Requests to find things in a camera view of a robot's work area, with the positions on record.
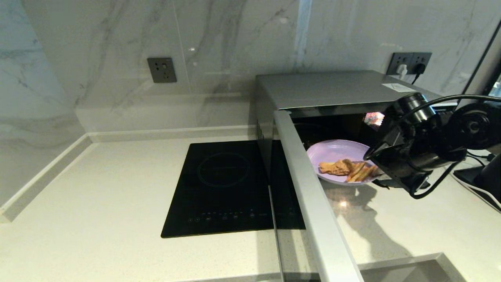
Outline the purple plate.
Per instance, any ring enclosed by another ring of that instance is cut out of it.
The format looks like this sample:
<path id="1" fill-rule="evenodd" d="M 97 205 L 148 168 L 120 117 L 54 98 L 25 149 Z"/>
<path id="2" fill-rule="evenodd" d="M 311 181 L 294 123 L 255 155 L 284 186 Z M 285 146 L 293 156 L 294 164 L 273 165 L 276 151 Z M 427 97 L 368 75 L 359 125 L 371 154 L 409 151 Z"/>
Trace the purple plate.
<path id="1" fill-rule="evenodd" d="M 329 175 L 322 174 L 319 170 L 319 163 L 328 162 L 333 163 L 340 159 L 349 159 L 353 164 L 363 162 L 365 153 L 369 150 L 369 146 L 355 141 L 335 139 L 321 141 L 310 146 L 306 153 L 314 167 L 317 176 L 329 183 L 340 184 L 343 186 L 359 186 L 362 184 L 370 183 L 379 177 L 369 179 L 363 182 L 346 182 L 348 175 Z"/>

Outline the black glass microwave door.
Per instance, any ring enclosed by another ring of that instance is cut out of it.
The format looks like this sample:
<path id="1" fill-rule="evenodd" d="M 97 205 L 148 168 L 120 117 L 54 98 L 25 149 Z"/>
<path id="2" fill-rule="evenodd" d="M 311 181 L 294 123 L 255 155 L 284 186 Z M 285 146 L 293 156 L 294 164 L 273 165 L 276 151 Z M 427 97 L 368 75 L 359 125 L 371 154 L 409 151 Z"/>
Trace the black glass microwave door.
<path id="1" fill-rule="evenodd" d="M 364 282 L 290 114 L 273 115 L 321 281 Z"/>

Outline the silver microwave oven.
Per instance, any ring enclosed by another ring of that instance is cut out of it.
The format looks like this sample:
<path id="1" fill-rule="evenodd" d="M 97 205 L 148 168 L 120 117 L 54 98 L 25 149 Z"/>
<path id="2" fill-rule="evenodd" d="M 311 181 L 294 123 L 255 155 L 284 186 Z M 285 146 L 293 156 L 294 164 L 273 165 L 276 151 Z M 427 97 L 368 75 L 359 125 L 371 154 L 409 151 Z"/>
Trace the silver microwave oven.
<path id="1" fill-rule="evenodd" d="M 379 139 L 387 107 L 415 93 L 399 93 L 383 83 L 415 89 L 427 101 L 441 98 L 372 70 L 258 75 L 254 95 L 256 138 L 266 172 L 271 174 L 272 142 L 280 141 L 274 126 L 273 114 L 277 110 L 290 114 L 304 149 L 306 145 L 335 139 L 363 143 L 370 148 Z"/>

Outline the flat black appliance base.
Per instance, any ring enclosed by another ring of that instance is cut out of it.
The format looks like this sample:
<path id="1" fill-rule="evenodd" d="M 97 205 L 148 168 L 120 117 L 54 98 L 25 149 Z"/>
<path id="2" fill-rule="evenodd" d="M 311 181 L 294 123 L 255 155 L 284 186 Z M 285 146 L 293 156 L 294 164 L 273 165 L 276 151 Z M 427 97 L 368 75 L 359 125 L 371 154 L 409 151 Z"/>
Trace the flat black appliance base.
<path id="1" fill-rule="evenodd" d="M 459 170 L 455 170 L 453 172 L 453 176 L 458 180 L 470 184 L 475 187 L 480 187 L 480 183 L 478 182 L 479 176 L 483 171 L 483 167 L 473 167 L 473 168 L 463 168 Z"/>

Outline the white paper sticker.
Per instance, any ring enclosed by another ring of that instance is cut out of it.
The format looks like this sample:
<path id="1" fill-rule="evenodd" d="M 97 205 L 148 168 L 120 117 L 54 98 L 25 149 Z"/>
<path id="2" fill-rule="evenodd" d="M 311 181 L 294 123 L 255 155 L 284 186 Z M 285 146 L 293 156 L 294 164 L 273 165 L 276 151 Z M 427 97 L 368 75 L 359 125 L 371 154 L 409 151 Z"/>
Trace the white paper sticker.
<path id="1" fill-rule="evenodd" d="M 410 87 L 404 86 L 399 83 L 383 83 L 383 86 L 390 88 L 393 91 L 403 93 L 403 92 L 415 92 L 415 89 L 412 89 Z"/>

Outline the brown fried chicken piece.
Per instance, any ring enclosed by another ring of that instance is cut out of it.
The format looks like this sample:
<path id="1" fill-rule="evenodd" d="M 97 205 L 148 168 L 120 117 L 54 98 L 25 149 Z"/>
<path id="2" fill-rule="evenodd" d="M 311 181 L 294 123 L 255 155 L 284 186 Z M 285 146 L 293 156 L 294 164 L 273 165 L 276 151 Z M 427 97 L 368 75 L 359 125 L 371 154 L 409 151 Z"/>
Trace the brown fried chicken piece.
<path id="1" fill-rule="evenodd" d="M 353 163 L 349 159 L 340 159 L 333 163 L 319 163 L 319 171 L 329 175 L 349 175 L 353 171 Z"/>

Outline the black induction cooktop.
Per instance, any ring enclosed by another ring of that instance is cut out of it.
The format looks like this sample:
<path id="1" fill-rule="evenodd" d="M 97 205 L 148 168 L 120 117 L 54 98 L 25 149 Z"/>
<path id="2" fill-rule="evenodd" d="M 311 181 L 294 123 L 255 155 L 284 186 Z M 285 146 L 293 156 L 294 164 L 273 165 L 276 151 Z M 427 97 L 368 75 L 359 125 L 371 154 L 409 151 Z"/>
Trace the black induction cooktop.
<path id="1" fill-rule="evenodd" d="M 280 141 L 271 153 L 268 174 L 257 141 L 192 143 L 161 237 L 305 229 Z"/>

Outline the grey wall socket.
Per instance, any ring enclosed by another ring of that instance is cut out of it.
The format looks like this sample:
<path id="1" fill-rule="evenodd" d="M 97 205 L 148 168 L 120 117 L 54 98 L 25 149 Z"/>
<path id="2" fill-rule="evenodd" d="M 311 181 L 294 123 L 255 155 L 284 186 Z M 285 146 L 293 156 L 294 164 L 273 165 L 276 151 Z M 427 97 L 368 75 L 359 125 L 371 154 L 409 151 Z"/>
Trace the grey wall socket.
<path id="1" fill-rule="evenodd" d="M 386 70 L 386 75 L 397 75 L 396 69 L 400 64 L 407 64 L 407 66 L 409 66 L 412 54 L 413 54 L 412 52 L 393 53 L 388 68 Z"/>
<path id="2" fill-rule="evenodd" d="M 172 58 L 147 58 L 154 83 L 176 83 L 177 75 Z"/>
<path id="3" fill-rule="evenodd" d="M 431 56 L 432 53 L 414 52 L 408 66 L 408 74 L 415 75 L 413 68 L 418 63 L 424 63 L 427 68 Z"/>

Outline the dark door frame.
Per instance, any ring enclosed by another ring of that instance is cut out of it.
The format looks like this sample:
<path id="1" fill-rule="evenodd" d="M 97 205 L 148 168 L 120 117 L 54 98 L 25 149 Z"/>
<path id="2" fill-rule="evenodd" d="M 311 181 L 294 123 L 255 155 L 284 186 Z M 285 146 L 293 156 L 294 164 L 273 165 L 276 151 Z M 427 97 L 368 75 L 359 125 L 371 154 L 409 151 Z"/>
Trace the dark door frame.
<path id="1" fill-rule="evenodd" d="M 488 96 L 501 76 L 501 20 L 461 96 Z"/>

